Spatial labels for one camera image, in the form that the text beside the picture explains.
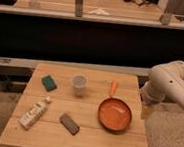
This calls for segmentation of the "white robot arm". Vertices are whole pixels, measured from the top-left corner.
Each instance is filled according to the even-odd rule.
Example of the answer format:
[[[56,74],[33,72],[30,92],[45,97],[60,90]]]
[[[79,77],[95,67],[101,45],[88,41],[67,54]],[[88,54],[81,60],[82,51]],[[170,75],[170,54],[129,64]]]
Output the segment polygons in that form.
[[[168,96],[184,110],[184,61],[153,66],[148,78],[140,89],[145,105],[159,104]]]

